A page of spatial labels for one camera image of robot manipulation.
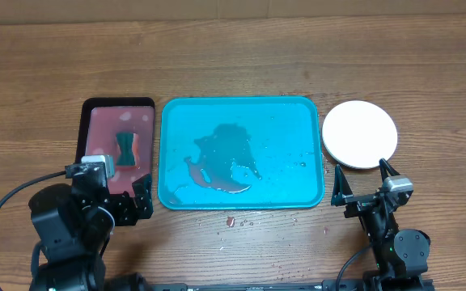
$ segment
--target white plate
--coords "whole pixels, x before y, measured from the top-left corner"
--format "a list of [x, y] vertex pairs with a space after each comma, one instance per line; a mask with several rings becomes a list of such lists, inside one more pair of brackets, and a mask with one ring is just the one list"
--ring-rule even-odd
[[365, 101], [348, 101], [332, 109], [323, 123], [323, 143], [338, 162], [356, 169], [379, 166], [395, 152], [398, 134], [392, 118]]

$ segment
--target spilled liquid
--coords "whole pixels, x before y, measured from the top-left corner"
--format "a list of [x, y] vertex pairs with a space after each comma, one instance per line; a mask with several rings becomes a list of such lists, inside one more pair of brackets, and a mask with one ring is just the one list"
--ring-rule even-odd
[[233, 179], [232, 168], [245, 167], [258, 179], [262, 178], [256, 169], [249, 139], [247, 130], [236, 124], [221, 124], [211, 136], [196, 139], [194, 142], [201, 150], [198, 161], [184, 159], [193, 181], [201, 187], [229, 193], [248, 190], [251, 185]]

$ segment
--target blue tray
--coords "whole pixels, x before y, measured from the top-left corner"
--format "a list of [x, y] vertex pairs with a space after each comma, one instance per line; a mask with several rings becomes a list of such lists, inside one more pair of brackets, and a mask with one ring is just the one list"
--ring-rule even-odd
[[309, 208], [323, 195], [311, 100], [179, 98], [164, 107], [158, 196], [169, 209]]

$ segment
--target wooden surface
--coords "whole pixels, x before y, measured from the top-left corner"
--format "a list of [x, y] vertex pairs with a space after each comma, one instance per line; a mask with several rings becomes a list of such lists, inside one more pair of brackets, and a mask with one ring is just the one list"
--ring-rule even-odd
[[[415, 183], [396, 214], [400, 228], [432, 238], [426, 277], [438, 289], [466, 290], [466, 15], [0, 27], [0, 198], [73, 161], [87, 98], [152, 97], [156, 165], [164, 104], [217, 95], [306, 95], [321, 120], [345, 100], [384, 108], [399, 129], [392, 165]], [[334, 161], [326, 160], [327, 195], [313, 209], [173, 212], [155, 195], [152, 219], [115, 231], [108, 277], [136, 271], [194, 285], [333, 278], [367, 241], [357, 219], [329, 205]], [[380, 184], [377, 170], [346, 174], [357, 193]], [[38, 236], [27, 204], [47, 184], [0, 212], [6, 290], [28, 290]], [[366, 255], [345, 276], [374, 267]]]

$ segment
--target wooden table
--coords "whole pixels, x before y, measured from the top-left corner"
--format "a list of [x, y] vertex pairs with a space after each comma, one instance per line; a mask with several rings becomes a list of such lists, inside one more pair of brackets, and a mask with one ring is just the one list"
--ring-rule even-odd
[[[466, 15], [0, 26], [0, 199], [73, 162], [85, 99], [153, 98], [157, 165], [164, 104], [221, 95], [306, 95], [321, 119], [351, 99], [384, 108], [399, 129], [391, 163], [415, 183], [396, 219], [432, 238], [426, 277], [440, 290], [466, 290]], [[330, 206], [335, 162], [326, 159], [327, 195], [313, 209], [174, 212], [155, 195], [152, 219], [115, 231], [108, 277], [141, 272], [193, 285], [334, 278], [367, 241], [358, 219]], [[356, 193], [380, 185], [377, 170], [346, 174]], [[5, 290], [28, 290], [38, 241], [28, 200], [48, 184], [0, 212]], [[254, 223], [228, 228], [228, 216]], [[366, 255], [345, 277], [374, 267]]]

